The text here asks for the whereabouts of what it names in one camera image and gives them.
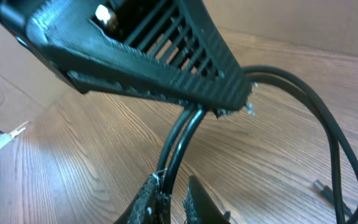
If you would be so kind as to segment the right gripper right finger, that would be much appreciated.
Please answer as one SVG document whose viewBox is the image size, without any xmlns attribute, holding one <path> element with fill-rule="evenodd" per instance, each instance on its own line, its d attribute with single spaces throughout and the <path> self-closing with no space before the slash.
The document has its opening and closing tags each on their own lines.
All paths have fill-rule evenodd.
<svg viewBox="0 0 358 224">
<path fill-rule="evenodd" d="M 189 224 L 230 224 L 231 213 L 221 213 L 195 175 L 189 176 L 183 207 Z"/>
</svg>

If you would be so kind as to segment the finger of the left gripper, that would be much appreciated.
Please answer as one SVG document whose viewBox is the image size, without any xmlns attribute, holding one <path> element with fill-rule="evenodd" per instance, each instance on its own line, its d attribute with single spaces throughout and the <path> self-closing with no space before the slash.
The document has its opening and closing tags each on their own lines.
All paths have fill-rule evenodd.
<svg viewBox="0 0 358 224">
<path fill-rule="evenodd" d="M 0 1 L 0 22 L 75 90 L 241 109 L 250 81 L 202 1 L 129 1 L 108 32 L 111 1 Z"/>
</svg>

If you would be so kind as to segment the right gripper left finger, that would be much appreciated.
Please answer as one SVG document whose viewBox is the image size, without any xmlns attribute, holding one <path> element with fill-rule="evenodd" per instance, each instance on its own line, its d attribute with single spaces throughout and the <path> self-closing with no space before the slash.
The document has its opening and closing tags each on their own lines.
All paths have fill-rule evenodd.
<svg viewBox="0 0 358 224">
<path fill-rule="evenodd" d="M 162 193 L 163 175 L 151 173 L 114 224 L 163 224 L 167 222 L 167 196 Z"/>
</svg>

